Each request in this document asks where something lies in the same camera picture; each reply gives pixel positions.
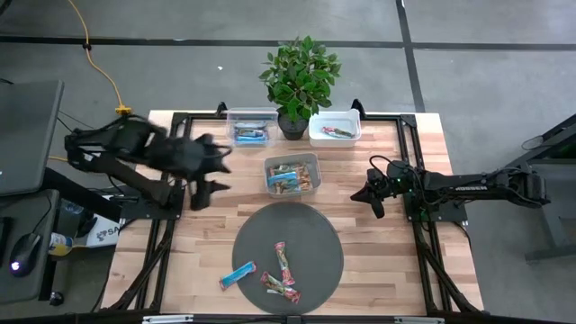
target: computer mouse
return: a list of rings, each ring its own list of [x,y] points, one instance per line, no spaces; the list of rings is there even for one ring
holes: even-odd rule
[[[22,235],[12,248],[10,254],[10,273],[16,277],[28,275],[38,258],[38,249],[41,245],[41,236],[36,233]]]

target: pink snack bar wrapper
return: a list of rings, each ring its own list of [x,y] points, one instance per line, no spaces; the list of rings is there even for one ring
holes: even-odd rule
[[[264,271],[260,282],[265,284],[266,287],[280,293],[282,296],[286,297],[290,302],[298,303],[300,300],[300,293],[296,292],[294,288],[283,285],[280,280],[272,277],[268,272]]]
[[[286,243],[278,242],[274,245],[276,254],[278,255],[278,263],[280,263],[280,270],[282,270],[282,284],[293,285],[296,281],[292,277],[290,268],[288,267],[288,259],[286,258]]]

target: wooden table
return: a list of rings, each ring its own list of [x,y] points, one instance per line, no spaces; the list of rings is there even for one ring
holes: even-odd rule
[[[149,119],[170,127],[172,111],[152,111]],[[418,132],[426,168],[444,174],[452,169],[436,113],[417,113]],[[193,137],[211,133],[228,143],[225,121],[194,121]],[[271,148],[237,148],[225,158],[230,175],[212,174],[209,179],[231,185],[212,196],[211,207],[188,210],[176,223],[162,302],[164,313],[258,314],[237,285],[222,292],[218,280],[232,271],[234,239],[242,224],[255,211],[277,202],[266,193],[263,180],[265,158],[314,152],[319,157],[322,185],[314,195],[293,199],[322,212],[337,230],[344,249],[344,273],[331,298],[311,314],[322,315],[423,315],[424,299],[412,227],[406,221],[401,198],[387,199],[386,216],[377,220],[369,204],[352,202],[349,196],[362,188],[371,155],[400,159],[393,122],[363,121],[362,138],[354,148],[312,148],[308,139],[280,139]],[[407,136],[410,149],[412,144]],[[386,162],[378,161],[381,169]],[[143,175],[160,173],[144,166]],[[137,220],[121,232],[103,297],[103,307],[116,302],[142,267],[149,235],[149,220]],[[482,309],[472,254],[462,231],[452,223],[438,223],[446,271],[470,302]],[[151,276],[148,300],[156,282]],[[440,305],[437,279],[431,275],[436,305]]]

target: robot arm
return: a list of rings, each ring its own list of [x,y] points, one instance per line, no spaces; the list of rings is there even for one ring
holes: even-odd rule
[[[64,143],[72,167],[113,176],[160,207],[171,203],[173,186],[167,181],[147,179],[119,160],[167,172],[188,184],[196,182],[192,196],[195,210],[208,207],[214,191],[229,189],[225,184],[205,180],[204,175],[211,172],[230,172],[222,159],[231,148],[214,144],[210,134],[196,140],[170,138],[166,129],[142,117],[127,115],[98,130],[75,129]]]
[[[406,193],[414,193],[422,205],[433,209],[449,201],[507,200],[528,208],[549,203],[545,180],[518,168],[503,168],[489,174],[442,175],[389,160],[385,175],[372,163],[374,158],[387,159],[370,157],[373,168],[367,171],[368,180],[350,199],[370,203],[377,218],[384,216],[385,198]]]

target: concrete floor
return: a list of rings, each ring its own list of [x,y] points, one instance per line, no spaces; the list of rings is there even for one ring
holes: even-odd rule
[[[286,40],[310,34],[325,41],[401,41],[393,0],[76,0],[98,37],[198,40]],[[574,43],[571,0],[404,0],[413,41]],[[66,0],[15,0],[0,34],[82,36]],[[269,48],[94,46],[94,60],[116,80],[136,113],[269,105],[257,81]],[[414,112],[403,49],[331,49],[342,77],[335,106],[360,98],[369,111]],[[415,50],[427,112],[440,113],[455,173],[502,167],[520,144],[576,112],[576,51]],[[61,110],[99,126],[114,118],[107,81],[79,46],[0,43],[0,77],[14,82],[61,79]],[[77,126],[67,120],[71,126]],[[58,126],[53,155],[64,155]],[[90,187],[107,179],[50,162]],[[473,202],[472,253],[487,311],[498,315],[576,319],[576,258],[527,265],[545,248],[538,211],[505,202]],[[59,267],[67,302],[0,307],[0,318],[89,311],[102,289],[111,251]]]

